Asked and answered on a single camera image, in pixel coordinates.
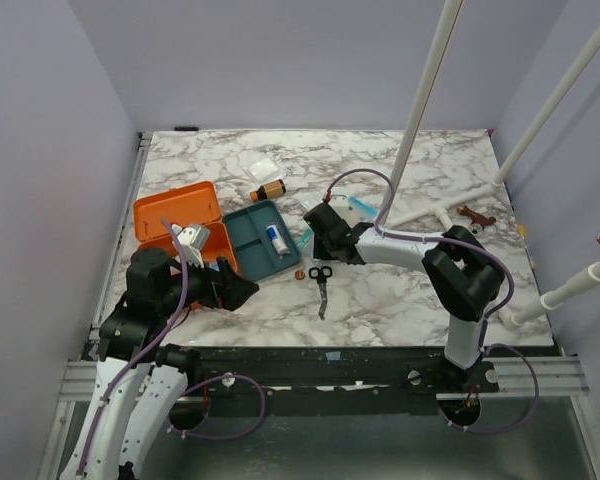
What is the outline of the teal-header small packet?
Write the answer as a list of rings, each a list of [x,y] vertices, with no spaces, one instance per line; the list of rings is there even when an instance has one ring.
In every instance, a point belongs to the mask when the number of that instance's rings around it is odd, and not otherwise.
[[[297,241],[296,246],[300,252],[303,252],[312,242],[314,232],[311,229],[306,229]]]

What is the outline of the white-blue dressing pouch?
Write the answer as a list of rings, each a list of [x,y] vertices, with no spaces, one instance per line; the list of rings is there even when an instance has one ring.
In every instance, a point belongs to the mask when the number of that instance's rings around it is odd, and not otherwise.
[[[349,210],[357,222],[373,223],[378,215],[378,210],[366,204],[355,196],[348,198]]]

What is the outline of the brown medicine bottle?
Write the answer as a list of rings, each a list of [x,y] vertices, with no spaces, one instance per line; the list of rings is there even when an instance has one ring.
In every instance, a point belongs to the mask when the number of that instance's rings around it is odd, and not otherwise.
[[[287,191],[283,180],[278,179],[261,185],[250,193],[253,202],[271,200],[283,196]]]

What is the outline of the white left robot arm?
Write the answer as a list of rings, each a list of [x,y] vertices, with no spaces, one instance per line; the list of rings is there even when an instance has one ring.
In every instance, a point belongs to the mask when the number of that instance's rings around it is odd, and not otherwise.
[[[138,479],[167,414],[202,381],[199,352],[163,344],[194,303],[234,311],[259,290],[221,257],[179,263],[162,248],[135,252],[126,290],[99,329],[96,378],[64,479]]]

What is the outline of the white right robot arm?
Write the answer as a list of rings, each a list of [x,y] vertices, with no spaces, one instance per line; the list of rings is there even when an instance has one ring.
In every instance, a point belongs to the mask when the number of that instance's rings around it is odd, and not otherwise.
[[[485,322],[496,310],[492,303],[502,283],[513,280],[469,230],[454,225],[427,236],[384,230],[369,222],[351,227],[326,202],[312,208],[304,220],[324,251],[342,263],[391,265],[426,274],[449,313],[441,382],[454,392],[474,383]]]

